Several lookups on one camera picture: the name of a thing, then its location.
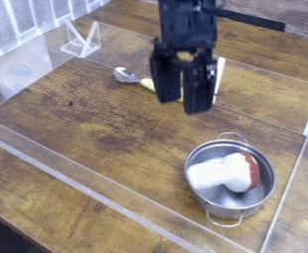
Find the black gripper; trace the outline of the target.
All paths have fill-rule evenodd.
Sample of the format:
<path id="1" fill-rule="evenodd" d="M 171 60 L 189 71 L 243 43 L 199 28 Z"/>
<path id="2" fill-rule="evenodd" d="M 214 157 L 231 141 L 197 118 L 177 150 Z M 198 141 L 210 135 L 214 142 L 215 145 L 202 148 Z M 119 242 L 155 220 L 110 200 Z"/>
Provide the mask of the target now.
<path id="1" fill-rule="evenodd" d="M 218 41 L 215 19 L 162 19 L 160 37 L 154 40 L 151 73 L 154 88 L 162 103 L 181 96 L 181 70 L 172 62 L 187 51 L 195 59 L 183 68 L 183 101 L 189 115 L 206 112 L 213 107 L 218 61 L 214 48 Z"/>

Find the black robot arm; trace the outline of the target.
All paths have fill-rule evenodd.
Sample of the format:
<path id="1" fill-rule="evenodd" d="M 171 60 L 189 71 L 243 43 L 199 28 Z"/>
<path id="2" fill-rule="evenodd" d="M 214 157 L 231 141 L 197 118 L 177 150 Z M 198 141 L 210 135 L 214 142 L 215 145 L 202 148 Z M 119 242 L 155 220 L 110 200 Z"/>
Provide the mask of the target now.
<path id="1" fill-rule="evenodd" d="M 189 115 L 214 103 L 218 59 L 217 0 L 158 0 L 160 37 L 150 57 L 154 88 L 162 103 L 183 99 Z"/>

